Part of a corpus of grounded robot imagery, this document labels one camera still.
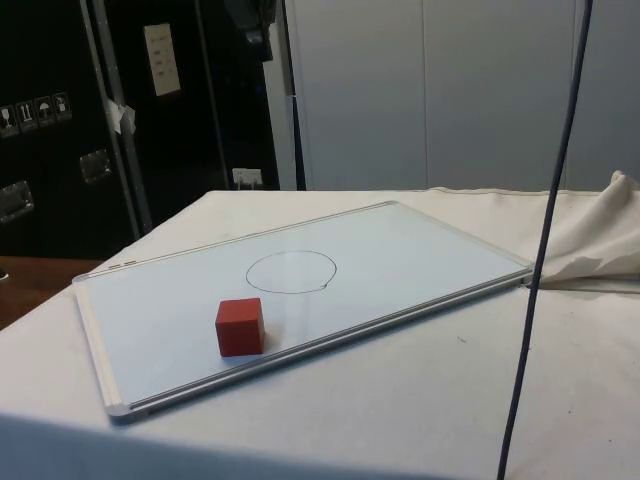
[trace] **electrical outlet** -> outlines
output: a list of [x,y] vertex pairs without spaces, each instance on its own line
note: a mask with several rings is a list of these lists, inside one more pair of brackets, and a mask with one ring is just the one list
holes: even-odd
[[237,186],[261,187],[262,170],[259,168],[234,168],[232,171],[233,183]]

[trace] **red block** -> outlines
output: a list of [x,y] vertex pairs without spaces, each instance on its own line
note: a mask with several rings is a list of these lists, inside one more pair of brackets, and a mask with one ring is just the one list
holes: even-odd
[[264,352],[264,323],[259,298],[220,302],[216,318],[220,355],[257,355]]

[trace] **wire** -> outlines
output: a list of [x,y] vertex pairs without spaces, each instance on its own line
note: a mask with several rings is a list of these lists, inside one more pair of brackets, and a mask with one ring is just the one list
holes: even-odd
[[511,436],[513,427],[516,422],[518,413],[518,403],[520,402],[520,393],[522,392],[522,381],[524,379],[524,370],[527,366],[527,356],[529,354],[529,344],[531,343],[531,330],[533,328],[533,317],[536,309],[536,299],[538,298],[538,289],[540,288],[540,277],[542,276],[542,267],[544,265],[544,257],[547,253],[547,244],[549,242],[549,233],[551,232],[551,220],[553,219],[553,211],[555,209],[556,197],[560,187],[560,179],[564,170],[564,163],[567,157],[567,149],[569,148],[569,139],[571,138],[571,129],[573,127],[573,119],[576,113],[576,104],[578,103],[578,91],[580,90],[580,79],[582,77],[582,64],[584,62],[584,52],[587,46],[587,38],[589,36],[589,25],[591,23],[591,10],[593,0],[585,1],[584,15],[582,17],[582,28],[580,30],[580,41],[578,43],[578,52],[576,63],[573,71],[573,79],[571,81],[571,90],[569,92],[569,106],[567,116],[565,118],[564,129],[562,132],[562,140],[560,142],[560,151],[556,160],[555,170],[553,172],[553,181],[549,190],[549,200],[547,209],[544,214],[544,223],[542,225],[542,234],[540,237],[540,245],[538,247],[538,256],[536,257],[535,267],[533,269],[533,277],[531,279],[531,289],[529,291],[529,302],[527,304],[527,316],[524,322],[524,333],[522,335],[522,349],[520,350],[520,360],[518,362],[518,370],[516,372],[516,381],[513,386],[513,396],[511,397],[511,406],[509,407],[509,417],[502,440],[502,451],[500,453],[500,464],[498,467],[498,480],[504,480],[507,470],[507,459],[509,457],[509,447],[511,445]]

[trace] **sticker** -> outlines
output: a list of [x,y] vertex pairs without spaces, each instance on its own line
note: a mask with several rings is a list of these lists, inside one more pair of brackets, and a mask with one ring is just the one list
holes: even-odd
[[36,114],[41,127],[51,125],[56,122],[56,115],[53,111],[51,97],[36,98]]
[[171,26],[168,23],[144,27],[147,53],[151,64],[151,76],[156,96],[180,90],[180,78],[173,51]]
[[73,116],[71,114],[71,105],[69,104],[69,96],[62,92],[56,93],[52,97],[53,111],[56,114],[56,119],[61,122],[63,120],[71,120]]
[[18,119],[13,105],[0,107],[0,138],[12,137],[20,133]]
[[33,102],[31,100],[16,103],[16,115],[18,116],[20,130],[23,132],[38,128],[36,110],[33,108]]

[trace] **brown table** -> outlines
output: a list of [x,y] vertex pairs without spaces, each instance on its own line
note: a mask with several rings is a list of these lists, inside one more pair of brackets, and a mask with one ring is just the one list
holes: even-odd
[[0,280],[0,330],[53,297],[76,275],[93,270],[99,260],[2,257],[0,268],[9,274]]

